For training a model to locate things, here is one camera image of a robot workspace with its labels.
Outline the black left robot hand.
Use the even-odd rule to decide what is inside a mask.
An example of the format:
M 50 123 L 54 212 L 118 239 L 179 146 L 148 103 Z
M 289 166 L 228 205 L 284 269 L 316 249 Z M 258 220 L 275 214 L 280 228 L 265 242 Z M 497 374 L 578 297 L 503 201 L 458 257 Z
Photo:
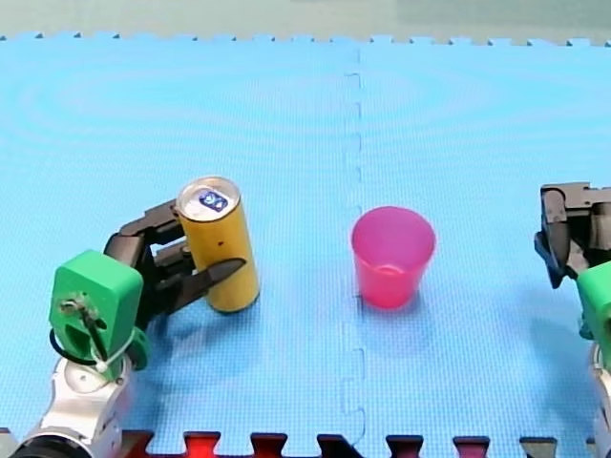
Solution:
M 183 236 L 176 202 L 168 200 L 123 225 L 106 243 L 105 255 L 136 269 L 143 278 L 136 317 L 141 330 L 153 318 L 207 296 L 246 265 L 244 257 L 226 255 L 199 269 Z

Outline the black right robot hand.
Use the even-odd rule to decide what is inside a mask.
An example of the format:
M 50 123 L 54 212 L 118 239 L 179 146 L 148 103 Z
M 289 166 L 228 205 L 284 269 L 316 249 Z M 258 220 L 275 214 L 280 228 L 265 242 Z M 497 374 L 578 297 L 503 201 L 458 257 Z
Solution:
M 540 188 L 541 226 L 534 246 L 553 288 L 610 261 L 610 188 L 588 182 Z

